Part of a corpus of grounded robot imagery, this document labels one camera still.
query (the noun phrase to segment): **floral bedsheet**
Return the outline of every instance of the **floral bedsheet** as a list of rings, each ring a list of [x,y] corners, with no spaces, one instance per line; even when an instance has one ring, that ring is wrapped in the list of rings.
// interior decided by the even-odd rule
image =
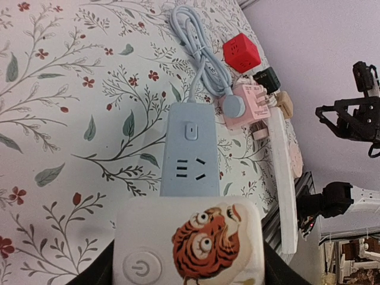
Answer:
[[[169,27],[179,4],[199,12],[219,58],[243,32],[268,66],[234,0],[1,1],[0,285],[65,284],[113,239],[126,199],[159,194],[169,106],[195,74]],[[277,203],[269,140],[229,132],[202,84],[197,100],[215,105],[221,195],[265,216]]]

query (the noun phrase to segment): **pink plug adapter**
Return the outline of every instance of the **pink plug adapter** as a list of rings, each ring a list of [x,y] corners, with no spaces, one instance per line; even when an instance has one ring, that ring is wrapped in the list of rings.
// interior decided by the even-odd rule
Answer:
[[[223,114],[229,129],[250,125],[270,116],[268,106],[263,101],[267,92],[262,85],[239,84],[233,89],[233,94],[243,98],[246,109],[243,116],[238,118],[229,118]],[[223,96],[219,99],[221,106],[225,98],[226,96]]]

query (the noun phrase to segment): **light blue power strip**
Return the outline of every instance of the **light blue power strip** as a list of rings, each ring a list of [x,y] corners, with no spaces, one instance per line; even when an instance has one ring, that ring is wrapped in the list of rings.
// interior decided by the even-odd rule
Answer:
[[[170,107],[161,196],[219,196],[214,120],[210,104],[175,103]]]

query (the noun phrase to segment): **white power strip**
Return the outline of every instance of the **white power strip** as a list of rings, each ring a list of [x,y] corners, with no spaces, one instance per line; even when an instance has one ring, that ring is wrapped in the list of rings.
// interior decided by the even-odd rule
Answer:
[[[270,108],[267,119],[273,151],[273,165],[280,207],[281,246],[284,254],[295,254],[298,244],[296,190],[286,135],[284,115],[279,107]]]
[[[264,285],[261,221],[248,199],[133,198],[117,225],[113,285]]]

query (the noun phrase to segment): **cable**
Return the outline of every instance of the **cable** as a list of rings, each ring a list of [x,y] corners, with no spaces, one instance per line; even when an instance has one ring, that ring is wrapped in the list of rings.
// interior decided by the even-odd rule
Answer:
[[[269,108],[277,106],[277,99],[275,94],[265,95],[265,102]]]
[[[380,232],[370,233],[369,236],[374,238],[374,239],[380,240]],[[359,234],[359,235],[354,235],[354,236],[335,237],[332,239],[329,239],[328,236],[325,236],[319,240],[318,245],[322,245],[323,243],[327,242],[328,240],[330,240],[332,242],[341,242],[341,241],[345,241],[345,240],[365,239],[366,237],[367,237],[367,234],[365,234],[365,233]]]
[[[185,21],[185,28],[179,25],[179,14],[188,17]],[[190,6],[179,5],[173,9],[170,15],[170,25],[178,38],[185,43],[186,48],[197,63],[198,71],[190,86],[188,102],[195,103],[195,92],[201,78],[207,91],[213,96],[221,97],[224,94],[227,96],[233,95],[230,72],[214,55],[210,46],[207,44],[207,37],[197,12]],[[195,34],[191,30],[191,26],[195,28]],[[216,74],[213,74],[208,64],[213,67]]]

